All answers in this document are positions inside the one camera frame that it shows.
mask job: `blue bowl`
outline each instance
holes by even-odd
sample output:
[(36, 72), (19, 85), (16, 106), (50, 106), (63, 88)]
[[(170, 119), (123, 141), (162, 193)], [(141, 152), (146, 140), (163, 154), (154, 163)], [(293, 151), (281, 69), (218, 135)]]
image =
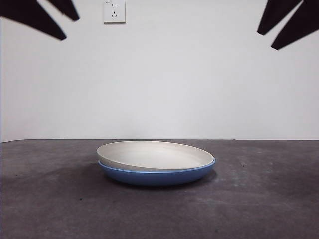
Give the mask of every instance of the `blue bowl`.
[(112, 168), (99, 161), (99, 165), (110, 178), (122, 183), (141, 186), (169, 186), (196, 181), (208, 174), (214, 164), (215, 159), (210, 164), (198, 168), (149, 172)]

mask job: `plate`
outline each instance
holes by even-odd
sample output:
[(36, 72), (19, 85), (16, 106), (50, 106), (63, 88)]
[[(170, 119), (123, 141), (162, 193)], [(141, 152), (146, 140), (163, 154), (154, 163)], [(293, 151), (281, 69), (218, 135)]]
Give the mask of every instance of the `plate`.
[(159, 141), (123, 141), (97, 149), (100, 162), (131, 171), (176, 171), (211, 164), (214, 157), (192, 146)]
[(170, 186), (196, 181), (208, 174), (214, 164), (215, 159), (208, 165), (198, 168), (147, 172), (112, 168), (99, 161), (99, 165), (110, 178), (122, 183), (140, 186)]

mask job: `wall socket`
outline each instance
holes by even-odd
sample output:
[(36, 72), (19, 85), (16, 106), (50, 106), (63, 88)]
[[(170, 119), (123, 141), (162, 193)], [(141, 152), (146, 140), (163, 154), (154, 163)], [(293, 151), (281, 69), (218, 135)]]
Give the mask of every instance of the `wall socket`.
[(104, 24), (125, 23), (125, 0), (110, 0), (103, 3)]

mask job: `concrete surface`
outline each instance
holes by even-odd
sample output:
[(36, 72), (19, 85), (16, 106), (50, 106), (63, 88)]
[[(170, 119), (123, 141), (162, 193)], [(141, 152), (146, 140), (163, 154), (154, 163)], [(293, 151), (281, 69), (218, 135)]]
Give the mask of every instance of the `concrete surface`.
[(167, 140), (216, 158), (167, 188), (105, 177), (95, 152), (114, 141), (2, 143), (1, 238), (319, 238), (319, 141)]

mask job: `white bowl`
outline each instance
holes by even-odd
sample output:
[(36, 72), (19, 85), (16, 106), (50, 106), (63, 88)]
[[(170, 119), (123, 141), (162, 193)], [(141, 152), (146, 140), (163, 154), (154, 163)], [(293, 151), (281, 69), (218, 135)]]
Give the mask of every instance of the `white bowl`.
[(203, 167), (214, 157), (192, 146), (158, 141), (123, 141), (98, 148), (106, 166), (133, 171), (175, 171)]

